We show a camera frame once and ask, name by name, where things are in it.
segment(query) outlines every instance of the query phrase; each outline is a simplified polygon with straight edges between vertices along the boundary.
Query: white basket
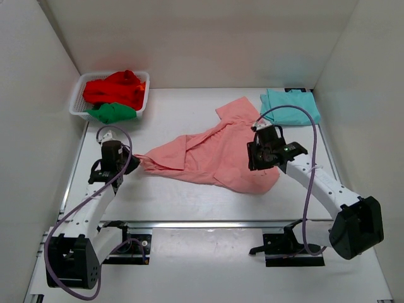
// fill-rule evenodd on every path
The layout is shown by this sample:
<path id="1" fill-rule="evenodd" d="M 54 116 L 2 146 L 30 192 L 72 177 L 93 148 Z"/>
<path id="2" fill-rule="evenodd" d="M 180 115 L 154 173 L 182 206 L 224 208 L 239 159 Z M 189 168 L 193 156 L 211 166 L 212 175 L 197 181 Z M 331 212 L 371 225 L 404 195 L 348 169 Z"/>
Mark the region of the white basket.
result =
<path id="1" fill-rule="evenodd" d="M 93 104 L 84 101 L 83 92 L 86 87 L 86 83 L 93 80 L 105 79 L 106 77 L 116 73 L 115 71 L 97 71 L 94 73 L 87 73 L 80 76 L 73 94 L 70 98 L 70 114 L 80 116 L 87 121 L 98 121 L 96 118 L 85 112 L 87 109 L 92 109 Z M 140 110 L 136 111 L 136 117 L 140 118 L 143 115 L 143 111 L 146 108 L 147 98 L 149 96 L 150 76 L 145 71 L 133 71 L 133 73 L 142 82 L 146 82 L 145 97 L 143 99 L 143 106 Z"/>

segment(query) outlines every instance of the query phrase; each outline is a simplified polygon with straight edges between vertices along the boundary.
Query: teal cloth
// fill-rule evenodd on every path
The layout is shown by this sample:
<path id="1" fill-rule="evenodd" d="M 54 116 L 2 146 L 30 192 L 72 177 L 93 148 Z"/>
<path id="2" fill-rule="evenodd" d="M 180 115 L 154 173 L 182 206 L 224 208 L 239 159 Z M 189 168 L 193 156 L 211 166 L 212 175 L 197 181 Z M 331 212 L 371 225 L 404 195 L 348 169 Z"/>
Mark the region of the teal cloth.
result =
<path id="1" fill-rule="evenodd" d="M 261 102 L 261 115 L 279 105 L 296 105 L 308 111 L 316 124 L 320 122 L 320 113 L 311 92 L 304 93 L 300 90 L 290 90 L 286 93 L 267 89 L 266 94 L 261 95 Z M 265 118 L 272 124 L 311 125 L 306 114 L 297 109 L 276 109 L 265 115 Z"/>

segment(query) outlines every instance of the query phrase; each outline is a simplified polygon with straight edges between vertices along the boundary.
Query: clothing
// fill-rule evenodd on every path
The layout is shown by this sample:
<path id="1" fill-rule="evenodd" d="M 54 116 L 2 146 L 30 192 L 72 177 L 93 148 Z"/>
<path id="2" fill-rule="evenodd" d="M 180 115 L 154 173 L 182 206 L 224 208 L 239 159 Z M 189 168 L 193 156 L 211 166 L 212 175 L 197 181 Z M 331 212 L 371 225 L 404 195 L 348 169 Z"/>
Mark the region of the clothing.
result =
<path id="1" fill-rule="evenodd" d="M 88 109 L 86 112 L 105 124 L 136 118 L 136 111 L 134 109 L 119 103 L 105 103 L 98 109 Z"/>
<path id="2" fill-rule="evenodd" d="M 261 95 L 261 101 L 261 114 L 279 105 L 296 105 L 308 111 L 316 124 L 320 122 L 320 113 L 311 92 L 291 90 L 285 93 L 267 89 L 266 94 Z M 272 124 L 311 125 L 309 118 L 297 109 L 277 109 L 265 115 L 265 118 Z"/>
<path id="3" fill-rule="evenodd" d="M 144 169 L 198 184 L 214 184 L 240 193 L 263 194 L 279 178 L 277 168 L 248 169 L 247 142 L 254 138 L 258 111 L 246 97 L 216 110 L 220 123 L 201 134 L 186 134 L 174 141 L 136 155 Z"/>
<path id="4" fill-rule="evenodd" d="M 87 82 L 83 98 L 91 104 L 119 103 L 140 110 L 145 87 L 132 71 L 118 71 L 104 80 Z"/>

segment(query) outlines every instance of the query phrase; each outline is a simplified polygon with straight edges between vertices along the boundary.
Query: white table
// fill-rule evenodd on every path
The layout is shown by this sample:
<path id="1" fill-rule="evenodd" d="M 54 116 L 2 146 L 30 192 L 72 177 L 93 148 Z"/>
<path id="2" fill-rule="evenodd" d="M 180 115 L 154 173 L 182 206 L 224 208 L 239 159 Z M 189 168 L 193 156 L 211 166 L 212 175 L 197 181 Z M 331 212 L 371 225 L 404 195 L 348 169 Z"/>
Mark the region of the white table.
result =
<path id="1" fill-rule="evenodd" d="M 152 90 L 142 122 L 121 126 L 129 130 L 134 151 L 146 153 L 178 135 L 200 133 L 216 125 L 219 118 L 215 109 L 239 97 L 246 96 L 259 109 L 259 94 L 263 92 L 261 88 Z M 100 158 L 100 146 L 95 141 L 99 127 L 90 123 L 86 132 L 66 210 L 81 201 L 90 167 Z M 285 128 L 285 139 L 312 150 L 311 127 Z M 317 163 L 332 174 L 320 135 Z M 351 261 L 327 249 L 326 266 L 319 268 L 266 268 L 263 255 L 247 255 L 250 248 L 263 243 L 263 231 L 256 220 L 281 224 L 279 221 L 300 218 L 305 194 L 300 184 L 285 175 L 260 196 L 149 176 L 138 169 L 125 177 L 103 220 L 142 221 L 146 225 L 145 221 L 151 221 L 152 227 L 164 228 L 153 229 L 150 265 L 103 266 L 102 289 L 94 302 L 376 303 L 391 299 L 373 249 Z M 314 198 L 309 216 L 330 218 Z M 200 228 L 167 229 L 187 224 Z M 219 228 L 248 225 L 256 228 Z M 93 291 L 80 290 L 87 295 Z M 82 302 L 47 286 L 43 253 L 39 254 L 28 293 L 44 295 L 43 303 Z M 31 299 L 36 298 L 28 296 L 26 303 Z"/>
<path id="2" fill-rule="evenodd" d="M 129 131 L 134 152 L 144 154 L 182 134 L 201 133 L 212 128 L 219 122 L 215 109 L 242 96 L 259 110 L 259 95 L 264 92 L 262 88 L 151 90 L 142 121 L 121 123 L 121 126 Z M 83 198 L 90 167 L 101 156 L 100 146 L 95 140 L 100 126 L 97 122 L 88 126 L 67 200 L 67 211 Z M 288 127 L 284 135 L 287 142 L 297 141 L 311 152 L 311 126 Z M 323 164 L 332 175 L 320 133 L 318 136 L 317 163 Z M 148 175 L 138 169 L 125 176 L 124 184 L 107 208 L 103 220 L 295 220 L 302 216 L 305 195 L 306 190 L 300 184 L 282 173 L 268 193 L 252 195 Z M 329 219 L 330 216 L 312 198 L 309 218 Z"/>

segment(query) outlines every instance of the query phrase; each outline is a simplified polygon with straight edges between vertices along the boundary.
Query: pink t-shirt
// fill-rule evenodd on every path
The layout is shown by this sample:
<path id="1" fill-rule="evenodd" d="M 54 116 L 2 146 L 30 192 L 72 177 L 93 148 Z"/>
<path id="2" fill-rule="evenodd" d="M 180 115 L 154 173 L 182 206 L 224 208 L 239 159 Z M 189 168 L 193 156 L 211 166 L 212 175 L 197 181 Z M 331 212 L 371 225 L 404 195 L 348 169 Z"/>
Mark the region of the pink t-shirt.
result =
<path id="1" fill-rule="evenodd" d="M 216 113 L 221 121 L 214 128 L 179 136 L 144 156 L 137 155 L 143 168 L 151 174 L 214 184 L 239 193 L 266 193 L 278 180 L 278 169 L 248 169 L 247 142 L 254 138 L 251 126 L 258 111 L 242 97 Z"/>

